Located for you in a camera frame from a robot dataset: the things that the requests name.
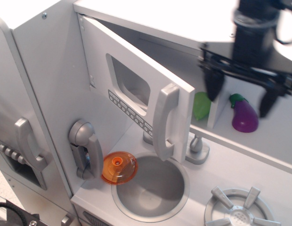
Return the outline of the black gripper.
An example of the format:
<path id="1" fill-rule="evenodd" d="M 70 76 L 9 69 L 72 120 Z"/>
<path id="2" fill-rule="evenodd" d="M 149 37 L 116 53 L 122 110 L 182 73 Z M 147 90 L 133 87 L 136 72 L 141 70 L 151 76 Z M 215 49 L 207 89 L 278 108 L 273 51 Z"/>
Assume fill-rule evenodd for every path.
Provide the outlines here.
<path id="1" fill-rule="evenodd" d="M 275 38 L 275 26 L 238 25 L 230 56 L 214 52 L 203 44 L 200 67 L 209 100 L 214 101 L 219 95 L 225 76 L 265 89 L 259 107 L 261 118 L 268 115 L 278 97 L 292 94 L 292 63 L 276 52 Z"/>

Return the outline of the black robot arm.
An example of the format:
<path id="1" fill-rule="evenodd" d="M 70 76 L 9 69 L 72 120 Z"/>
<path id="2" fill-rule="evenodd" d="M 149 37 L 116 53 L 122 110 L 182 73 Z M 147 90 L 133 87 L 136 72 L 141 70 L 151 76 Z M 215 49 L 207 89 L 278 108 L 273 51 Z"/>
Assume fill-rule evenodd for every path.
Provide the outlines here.
<path id="1" fill-rule="evenodd" d="M 265 89 L 260 117 L 268 115 L 278 97 L 292 94 L 292 60 L 274 48 L 282 10 L 292 12 L 291 0 L 241 0 L 234 12 L 235 41 L 230 57 L 213 52 L 206 44 L 201 48 L 200 67 L 208 98 L 219 95 L 225 76 L 240 79 Z"/>

